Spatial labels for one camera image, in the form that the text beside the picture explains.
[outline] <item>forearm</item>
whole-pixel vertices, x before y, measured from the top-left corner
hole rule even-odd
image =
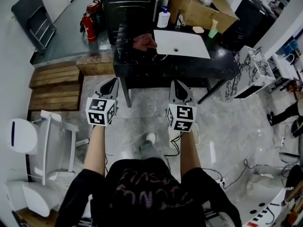
[[[95,126],[91,132],[84,168],[105,176],[105,127]]]
[[[181,178],[191,169],[201,167],[194,135],[192,132],[184,132],[181,135],[181,157],[180,157],[180,173]]]

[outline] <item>white shoe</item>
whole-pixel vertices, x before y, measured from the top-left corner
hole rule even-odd
[[[154,133],[149,133],[146,136],[146,140],[150,140],[152,144],[154,144],[156,142],[156,135]]]

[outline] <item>desk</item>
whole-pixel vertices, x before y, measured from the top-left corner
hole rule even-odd
[[[191,33],[186,26],[180,32]],[[210,59],[160,55],[156,49],[146,52],[133,48],[133,39],[141,34],[151,33],[152,28],[143,26],[120,25],[116,50],[114,54],[114,70],[120,77],[127,106],[131,107],[128,90],[132,88],[170,87],[173,79],[181,80],[188,87],[206,87],[208,93],[201,98],[201,104],[215,93],[227,80],[240,73],[231,51],[221,46],[221,35],[214,39],[208,37],[208,31],[201,36],[210,55]],[[217,84],[210,88],[208,79],[218,79]]]

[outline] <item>fiducial marker cube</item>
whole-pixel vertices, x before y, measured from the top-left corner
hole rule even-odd
[[[197,108],[187,105],[169,104],[166,117],[169,126],[176,131],[189,132],[196,121]]]
[[[85,113],[89,124],[107,126],[116,114],[116,101],[89,97]]]

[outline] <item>black sleeve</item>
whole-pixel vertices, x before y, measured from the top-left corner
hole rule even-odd
[[[59,209],[56,227],[71,227],[78,224],[88,197],[99,198],[104,177],[94,171],[83,169],[72,181]]]
[[[229,201],[223,189],[203,169],[194,168],[184,174],[181,186],[195,201],[201,204],[210,201],[212,210],[225,212],[231,217],[236,227],[241,227],[237,208]]]

